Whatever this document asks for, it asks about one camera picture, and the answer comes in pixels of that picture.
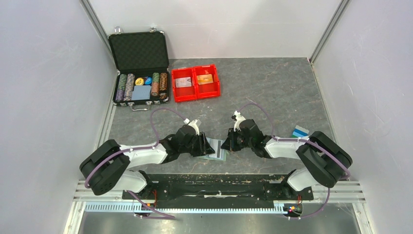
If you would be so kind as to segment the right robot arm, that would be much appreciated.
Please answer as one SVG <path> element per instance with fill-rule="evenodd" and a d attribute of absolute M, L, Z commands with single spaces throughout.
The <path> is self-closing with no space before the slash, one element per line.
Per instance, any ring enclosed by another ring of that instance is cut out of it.
<path fill-rule="evenodd" d="M 241 121 L 228 130 L 221 145 L 224 150 L 237 152 L 249 148 L 262 158 L 292 158 L 304 167 L 293 170 L 283 180 L 282 195 L 294 199 L 304 189 L 322 185 L 332 188 L 340 179 L 349 177 L 353 160 L 342 148 L 320 131 L 301 138 L 282 138 L 265 135 L 252 119 Z"/>

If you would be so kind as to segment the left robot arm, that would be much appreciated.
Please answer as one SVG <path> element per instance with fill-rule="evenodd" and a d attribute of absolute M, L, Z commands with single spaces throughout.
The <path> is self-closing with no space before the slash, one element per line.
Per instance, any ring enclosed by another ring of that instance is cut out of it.
<path fill-rule="evenodd" d="M 79 169 L 85 177 L 85 188 L 91 189 L 94 195 L 116 188 L 135 192 L 145 199 L 152 195 L 153 185 L 143 172 L 133 172 L 132 168 L 169 163 L 181 154 L 199 157 L 214 153 L 205 133 L 187 124 L 153 145 L 127 146 L 109 139 L 91 153 Z"/>

